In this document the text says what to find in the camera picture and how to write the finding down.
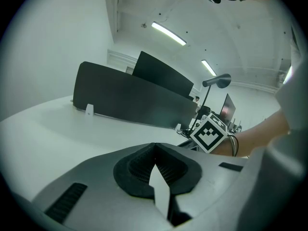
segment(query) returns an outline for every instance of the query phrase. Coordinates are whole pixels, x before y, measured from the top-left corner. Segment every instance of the white desk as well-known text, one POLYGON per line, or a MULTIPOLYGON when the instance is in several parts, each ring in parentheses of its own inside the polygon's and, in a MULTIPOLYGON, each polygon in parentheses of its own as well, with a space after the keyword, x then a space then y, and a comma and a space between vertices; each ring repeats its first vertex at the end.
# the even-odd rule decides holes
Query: white desk
POLYGON ((28 200, 77 164, 130 146, 186 139, 176 131, 96 115, 92 122, 70 102, 49 101, 0 123, 0 165, 12 191, 28 200))

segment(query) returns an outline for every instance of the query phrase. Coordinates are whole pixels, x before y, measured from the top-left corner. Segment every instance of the human arm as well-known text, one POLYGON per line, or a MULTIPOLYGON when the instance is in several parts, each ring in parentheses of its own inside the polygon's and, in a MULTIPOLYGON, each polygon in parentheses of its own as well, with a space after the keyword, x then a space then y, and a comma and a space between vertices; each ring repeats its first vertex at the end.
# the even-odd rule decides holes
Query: human arm
MULTIPOLYGON (((273 138, 286 134, 288 130, 289 126, 282 110, 275 112, 253 128, 235 134, 239 142, 237 157, 249 156, 253 149, 268 145, 273 138)), ((226 138, 211 153, 232 156, 230 139, 226 138)))

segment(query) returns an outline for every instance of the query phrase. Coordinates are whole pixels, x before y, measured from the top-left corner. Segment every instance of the white ceiling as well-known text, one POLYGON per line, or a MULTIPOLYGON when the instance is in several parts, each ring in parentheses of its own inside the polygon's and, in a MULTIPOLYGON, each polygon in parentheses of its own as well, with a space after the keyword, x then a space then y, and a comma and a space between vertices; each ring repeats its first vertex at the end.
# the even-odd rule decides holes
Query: white ceiling
POLYGON ((220 4, 208 0, 115 0, 114 6, 117 16, 110 22, 114 37, 126 32, 164 49, 200 80, 211 77, 203 59, 217 75, 229 73, 233 81, 270 87, 277 86, 277 75, 291 64, 291 24, 278 0, 222 0, 220 4), (187 44, 181 46, 152 28, 153 21, 187 44))

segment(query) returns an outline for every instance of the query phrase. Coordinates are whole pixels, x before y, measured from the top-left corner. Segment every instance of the black partition panel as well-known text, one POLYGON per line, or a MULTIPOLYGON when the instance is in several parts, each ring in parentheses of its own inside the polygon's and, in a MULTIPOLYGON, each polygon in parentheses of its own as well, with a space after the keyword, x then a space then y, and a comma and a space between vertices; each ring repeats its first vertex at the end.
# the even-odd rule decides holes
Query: black partition panel
POLYGON ((79 66, 73 104, 126 121, 163 128, 187 128, 197 104, 170 90, 127 73, 83 62, 79 66))
POLYGON ((185 76, 143 51, 140 53, 132 75, 164 87, 185 98, 189 97, 193 88, 193 83, 185 76))

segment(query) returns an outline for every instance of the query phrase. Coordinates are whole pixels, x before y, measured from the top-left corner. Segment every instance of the black lamp head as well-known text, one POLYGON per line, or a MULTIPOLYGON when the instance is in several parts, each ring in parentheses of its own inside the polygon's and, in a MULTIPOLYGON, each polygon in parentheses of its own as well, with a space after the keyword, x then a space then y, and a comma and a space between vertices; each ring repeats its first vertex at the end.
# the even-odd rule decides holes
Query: black lamp head
POLYGON ((217 84, 219 88, 225 88, 228 85, 230 85, 230 83, 231 83, 231 75, 223 74, 223 75, 219 75, 214 78, 203 81, 202 85, 204 87, 208 87, 208 86, 217 84))

